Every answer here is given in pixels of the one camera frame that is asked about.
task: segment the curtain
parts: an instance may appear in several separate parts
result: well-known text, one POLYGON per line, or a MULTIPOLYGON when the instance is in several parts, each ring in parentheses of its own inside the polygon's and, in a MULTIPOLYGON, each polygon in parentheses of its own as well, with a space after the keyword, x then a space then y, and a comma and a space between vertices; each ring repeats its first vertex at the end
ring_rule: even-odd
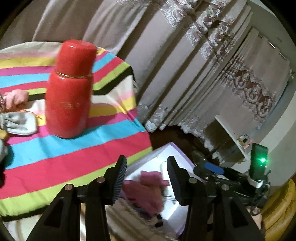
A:
MULTIPOLYGON (((289 73, 289 60, 253 28, 211 86, 191 98, 171 124, 202 137, 209 149, 227 140, 220 135, 221 127, 214 124, 216 115, 221 115, 235 133, 252 134, 276 105, 289 73)), ((214 157, 225 159, 225 150, 214 157)))
POLYGON ((167 59, 170 61, 167 68, 163 69, 165 65, 162 65, 153 82, 145 89, 138 111, 141 113, 141 109, 145 110, 146 115, 141 113, 140 116, 148 131, 154 131, 156 128, 162 130, 168 124, 171 125, 174 117, 179 112, 184 112, 184 105, 194 95, 206 90, 206 86, 210 84, 210 77, 218 73, 218 67, 233 49, 239 34, 241 35, 246 28, 250 28, 252 13, 250 7, 245 6, 245 2, 232 1, 226 10, 228 11, 225 16, 220 21, 216 21, 217 27, 210 29, 207 33, 207 40, 204 39, 200 45, 192 48, 190 56, 184 60, 184 63, 179 62, 181 58, 178 57, 178 53, 185 47, 177 46, 171 53, 171 55, 175 54, 173 58, 167 59), (226 26, 224 31, 221 30, 221 26, 226 26), (176 60, 176 64, 173 69, 170 69, 173 60, 176 60), (165 81, 165 89, 158 92, 156 87, 161 81, 165 81))

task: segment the pink stripe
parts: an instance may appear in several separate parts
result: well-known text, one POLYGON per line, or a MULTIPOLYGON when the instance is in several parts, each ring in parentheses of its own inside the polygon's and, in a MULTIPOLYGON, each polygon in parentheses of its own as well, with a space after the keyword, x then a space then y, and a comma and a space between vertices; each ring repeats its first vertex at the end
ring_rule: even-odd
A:
POLYGON ((109 52, 107 50, 105 50, 103 53, 101 53, 100 55, 98 55, 95 59, 95 62, 97 62, 98 60, 100 60, 101 58, 103 58, 106 54, 108 54, 109 52))
POLYGON ((131 90, 131 91, 127 91, 127 92, 125 92, 122 96, 120 96, 118 99, 117 99, 117 101, 119 102, 119 100, 120 101, 124 101, 124 100, 126 100, 126 99, 128 99, 128 98, 130 98, 130 97, 132 97, 132 96, 134 96, 134 92, 131 90))
POLYGON ((57 53, 0 53, 0 59, 10 58, 55 58, 57 53))
POLYGON ((149 134, 139 132, 126 138, 5 170, 5 185, 1 188, 0 199, 42 190, 82 177, 115 163, 120 155, 130 157, 149 147, 149 134))
POLYGON ((99 82, 102 78, 104 78, 108 73, 114 70, 122 62, 122 59, 115 57, 104 67, 100 68, 97 72, 94 72, 94 83, 99 82))
MULTIPOLYGON (((109 52, 104 51, 102 54, 96 57, 95 61, 100 60, 107 53, 109 52)), ((54 66, 32 66, 32 67, 15 67, 15 68, 0 69, 0 76, 11 76, 11 75, 20 75, 20 74, 46 74, 46 73, 50 73, 53 67, 54 66)))
POLYGON ((41 81, 41 82, 33 82, 33 83, 27 83, 27 84, 21 84, 21 85, 14 85, 6 88, 2 88, 1 92, 11 92, 12 90, 31 90, 31 89, 38 89, 38 88, 46 88, 48 81, 41 81))
POLYGON ((29 110, 29 111, 32 111, 36 115, 44 115, 44 110, 37 109, 37 110, 29 110))
MULTIPOLYGON (((136 117, 137 117, 136 108, 129 111, 127 114, 117 113, 116 115, 92 117, 92 118, 89 118, 87 121, 87 128, 102 126, 102 125, 110 125, 110 124, 114 124, 124 120, 133 121, 136 117)), ((36 134, 30 135, 27 137, 23 137, 23 136, 20 137, 20 136, 13 135, 11 136, 11 138, 9 138, 7 143, 9 145, 14 145, 14 144, 33 140, 34 138, 38 138, 38 137, 42 138, 49 135, 50 133, 48 132, 46 125, 43 125, 38 127, 38 132, 36 134)))

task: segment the striped tablecloth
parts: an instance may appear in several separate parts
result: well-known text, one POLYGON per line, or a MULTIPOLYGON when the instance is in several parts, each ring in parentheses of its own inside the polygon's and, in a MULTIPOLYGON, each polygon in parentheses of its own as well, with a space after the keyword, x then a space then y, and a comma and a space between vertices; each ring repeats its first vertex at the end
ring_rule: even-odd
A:
POLYGON ((88 184, 115 164, 128 164, 152 150, 149 135, 136 116, 131 67, 98 48, 93 67, 94 95, 87 129, 77 138, 61 139, 46 128, 44 93, 60 43, 29 42, 0 51, 0 90, 30 93, 27 110, 38 118, 38 132, 8 139, 5 185, 0 215, 17 216, 48 205, 66 183, 88 184))

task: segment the lace curtain trim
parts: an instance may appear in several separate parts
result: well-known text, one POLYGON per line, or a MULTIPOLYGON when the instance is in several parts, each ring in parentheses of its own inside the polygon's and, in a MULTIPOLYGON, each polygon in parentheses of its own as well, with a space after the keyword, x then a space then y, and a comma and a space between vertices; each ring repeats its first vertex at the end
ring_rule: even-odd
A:
POLYGON ((205 41, 200 49, 203 57, 205 60, 208 60, 209 57, 214 53, 214 59, 211 62, 215 62, 218 60, 218 58, 215 58, 215 56, 218 54, 217 47, 219 43, 221 43, 222 39, 224 39, 229 31, 229 27, 233 23, 233 19, 229 19, 229 21, 226 22, 220 22, 218 27, 214 29, 212 34, 208 34, 208 39, 205 38, 205 41))
MULTIPOLYGON (((141 102, 138 104, 137 110, 138 115, 141 117, 141 119, 139 119, 140 122, 143 123, 147 119, 149 113, 151 113, 149 109, 151 110, 152 106, 152 104, 145 105, 141 102)), ((163 130, 167 126, 167 124, 163 121, 169 112, 171 112, 170 108, 163 105, 159 105, 156 111, 151 116, 151 118, 145 123, 145 129, 149 132, 154 132, 157 128, 163 130)))
POLYGON ((231 60, 218 76, 220 84, 238 95, 245 107, 254 114, 254 119, 263 123, 275 104, 276 93, 271 93, 244 61, 231 60))
MULTIPOLYGON (((202 0, 117 0, 125 4, 150 4, 159 9, 171 27, 177 28, 182 23, 182 28, 193 47, 197 46, 212 24, 219 20, 232 24, 233 19, 221 15, 223 9, 231 0, 208 0, 209 6, 203 11, 197 11, 202 0)), ((223 26, 218 32, 224 32, 223 26)))

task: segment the yellow cushion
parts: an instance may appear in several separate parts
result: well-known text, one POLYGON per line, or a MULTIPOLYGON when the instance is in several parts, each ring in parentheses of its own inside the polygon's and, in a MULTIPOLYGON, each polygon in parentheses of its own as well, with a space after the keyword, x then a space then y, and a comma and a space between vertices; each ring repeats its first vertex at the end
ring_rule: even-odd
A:
POLYGON ((290 179, 270 197, 266 206, 261 211, 266 230, 273 226, 285 214, 286 209, 294 199, 296 199, 295 183, 290 179))
POLYGON ((296 212, 296 200, 292 200, 285 213, 280 219, 275 222, 269 229, 266 230, 266 241, 278 241, 282 236, 288 225, 290 224, 296 212))

